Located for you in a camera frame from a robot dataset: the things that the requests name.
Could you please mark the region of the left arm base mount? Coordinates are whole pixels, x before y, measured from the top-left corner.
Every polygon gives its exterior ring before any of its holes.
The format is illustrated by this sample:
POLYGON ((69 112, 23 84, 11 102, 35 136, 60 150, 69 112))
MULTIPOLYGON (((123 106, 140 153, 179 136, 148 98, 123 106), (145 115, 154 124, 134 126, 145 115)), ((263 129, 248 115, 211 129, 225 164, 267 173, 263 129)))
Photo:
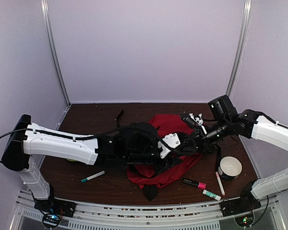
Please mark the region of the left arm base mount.
POLYGON ((55 214, 72 218, 76 209, 76 204, 74 202, 60 199, 54 199, 52 201, 35 200, 34 202, 34 208, 39 210, 42 214, 55 214))

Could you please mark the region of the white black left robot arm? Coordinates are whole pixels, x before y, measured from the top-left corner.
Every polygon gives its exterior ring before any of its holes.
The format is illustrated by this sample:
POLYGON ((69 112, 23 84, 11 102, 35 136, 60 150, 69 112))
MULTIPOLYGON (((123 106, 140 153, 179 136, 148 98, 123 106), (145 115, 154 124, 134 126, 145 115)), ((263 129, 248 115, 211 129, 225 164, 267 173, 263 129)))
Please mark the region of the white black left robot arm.
POLYGON ((9 136, 1 158, 3 165, 18 172, 35 199, 49 213, 59 209, 53 187, 44 179, 34 162, 34 155, 65 158, 110 168, 151 165, 161 174, 180 164, 177 133, 161 138, 146 122, 117 127, 97 135, 77 135, 39 126, 30 115, 22 115, 9 136))

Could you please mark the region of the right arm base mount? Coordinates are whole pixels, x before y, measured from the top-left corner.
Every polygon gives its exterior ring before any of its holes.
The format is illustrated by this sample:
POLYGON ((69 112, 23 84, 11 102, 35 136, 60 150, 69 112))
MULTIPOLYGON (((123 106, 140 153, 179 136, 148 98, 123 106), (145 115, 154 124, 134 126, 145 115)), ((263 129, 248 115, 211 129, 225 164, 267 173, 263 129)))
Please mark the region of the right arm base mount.
POLYGON ((259 200, 248 200, 247 198, 236 198, 223 200, 219 203, 223 217, 252 212, 261 207, 259 200))

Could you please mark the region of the pink white pen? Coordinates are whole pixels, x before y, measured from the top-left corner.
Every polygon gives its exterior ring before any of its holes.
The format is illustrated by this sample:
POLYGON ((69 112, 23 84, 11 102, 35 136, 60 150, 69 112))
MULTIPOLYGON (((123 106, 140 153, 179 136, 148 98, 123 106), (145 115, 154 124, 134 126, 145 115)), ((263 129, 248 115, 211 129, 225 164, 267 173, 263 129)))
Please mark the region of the pink white pen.
POLYGON ((218 173, 218 172, 215 172, 215 174, 216 174, 216 178, 217 178, 217 182, 218 182, 218 185, 219 185, 221 194, 222 194, 222 196, 225 196, 226 193, 225 193, 224 187, 223 187, 223 185, 222 185, 222 182, 221 182, 219 173, 218 173))

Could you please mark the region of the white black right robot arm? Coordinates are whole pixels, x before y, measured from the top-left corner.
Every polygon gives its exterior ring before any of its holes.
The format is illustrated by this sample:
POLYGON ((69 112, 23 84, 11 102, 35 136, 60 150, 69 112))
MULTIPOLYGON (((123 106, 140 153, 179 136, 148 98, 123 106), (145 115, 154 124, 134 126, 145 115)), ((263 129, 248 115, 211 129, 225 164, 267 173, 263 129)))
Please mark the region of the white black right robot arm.
MULTIPOLYGON (((245 109, 237 111, 227 95, 219 96, 208 103, 212 113, 211 126, 205 126, 201 114, 188 113, 191 127, 196 129, 193 138, 200 152, 210 152, 212 145, 230 135, 258 141, 288 153, 288 126, 261 111, 245 109)), ((237 208, 247 211, 264 197, 288 190, 288 166, 264 178, 250 182, 237 200, 237 208)))

